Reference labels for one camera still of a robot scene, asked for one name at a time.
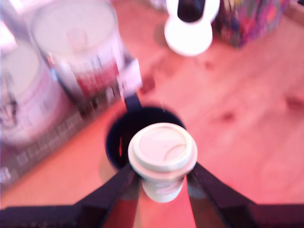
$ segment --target black mug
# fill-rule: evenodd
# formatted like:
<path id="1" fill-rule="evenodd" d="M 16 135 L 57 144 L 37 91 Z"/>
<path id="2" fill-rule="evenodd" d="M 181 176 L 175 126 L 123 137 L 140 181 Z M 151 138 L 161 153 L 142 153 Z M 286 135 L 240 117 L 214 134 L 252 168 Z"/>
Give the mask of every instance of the black mug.
<path id="1" fill-rule="evenodd" d="M 136 94 L 124 101 L 127 113 L 111 126 L 105 142 L 106 155 L 119 170 L 129 163 L 129 143 L 141 129 L 155 123 L 171 123 L 185 128 L 182 121 L 170 111 L 158 107 L 142 107 Z"/>

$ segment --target black handle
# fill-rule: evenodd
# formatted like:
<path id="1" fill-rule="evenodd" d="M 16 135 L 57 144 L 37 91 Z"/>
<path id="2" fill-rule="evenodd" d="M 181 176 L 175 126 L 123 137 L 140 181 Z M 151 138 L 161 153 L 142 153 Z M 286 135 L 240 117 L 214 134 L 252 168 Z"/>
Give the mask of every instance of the black handle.
<path id="1" fill-rule="evenodd" d="M 125 98 L 124 102 L 128 112 L 142 108 L 142 104 L 136 93 L 133 94 L 132 96 Z"/>
<path id="2" fill-rule="evenodd" d="M 11 207 L 0 210 L 0 228 L 131 228 L 139 197 L 139 176 L 126 165 L 102 187 L 74 205 Z M 120 226 L 113 226 L 119 218 Z"/>

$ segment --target red label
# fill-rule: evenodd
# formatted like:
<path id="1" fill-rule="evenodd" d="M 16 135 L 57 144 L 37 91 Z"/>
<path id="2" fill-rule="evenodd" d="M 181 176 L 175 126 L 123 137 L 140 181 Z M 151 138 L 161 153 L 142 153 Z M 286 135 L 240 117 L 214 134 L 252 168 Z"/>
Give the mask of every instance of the red label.
<path id="1" fill-rule="evenodd" d="M 116 62 L 111 63 L 107 68 L 101 68 L 95 71 L 75 73 L 77 83 L 79 84 L 85 96 L 91 96 L 98 93 L 112 83 L 118 75 Z"/>

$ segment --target paint can lid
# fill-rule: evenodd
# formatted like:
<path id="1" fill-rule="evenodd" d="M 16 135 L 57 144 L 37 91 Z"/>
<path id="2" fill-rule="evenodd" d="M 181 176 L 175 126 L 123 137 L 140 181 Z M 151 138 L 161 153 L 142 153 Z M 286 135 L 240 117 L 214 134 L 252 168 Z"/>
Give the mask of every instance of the paint can lid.
<path id="1" fill-rule="evenodd" d="M 156 123 L 140 130 L 129 144 L 129 160 L 143 178 L 170 181 L 183 177 L 197 161 L 191 135 L 172 123 Z"/>
<path id="2" fill-rule="evenodd" d="M 115 26 L 117 16 L 110 3 L 65 0 L 38 10 L 30 30 L 42 51 L 70 56 L 100 46 Z"/>
<path id="3" fill-rule="evenodd" d="M 1 95 L 9 90 L 15 97 L 22 95 L 38 76 L 40 58 L 26 41 L 17 40 L 17 47 L 1 60 Z"/>

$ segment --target coffee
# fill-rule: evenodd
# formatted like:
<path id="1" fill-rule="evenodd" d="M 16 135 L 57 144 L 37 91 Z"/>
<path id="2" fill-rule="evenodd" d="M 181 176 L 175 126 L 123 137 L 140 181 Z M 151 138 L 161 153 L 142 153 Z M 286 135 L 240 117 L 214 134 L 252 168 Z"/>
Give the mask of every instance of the coffee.
<path id="1" fill-rule="evenodd" d="M 165 203 L 178 196 L 198 154 L 185 129 L 172 123 L 156 123 L 132 138 L 128 155 L 131 166 L 143 178 L 142 187 L 148 197 Z"/>

